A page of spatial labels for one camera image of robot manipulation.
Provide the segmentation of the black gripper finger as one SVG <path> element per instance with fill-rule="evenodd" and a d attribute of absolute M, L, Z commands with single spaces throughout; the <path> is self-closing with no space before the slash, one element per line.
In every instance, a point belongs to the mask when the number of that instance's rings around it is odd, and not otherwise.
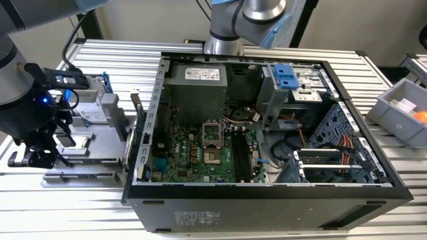
<path fill-rule="evenodd" d="M 62 147 L 74 147 L 75 142 L 71 138 L 70 124 L 73 123 L 71 113 L 69 111 L 55 110 L 49 121 L 49 165 L 54 166 L 55 161 L 62 162 L 62 164 L 69 167 L 70 163 L 63 159 L 61 153 L 57 150 L 57 144 L 54 142 L 53 136 L 58 140 Z"/>
<path fill-rule="evenodd" d="M 22 157 L 13 153 L 6 161 L 11 168 L 53 168 L 55 162 L 55 144 L 23 146 Z"/>

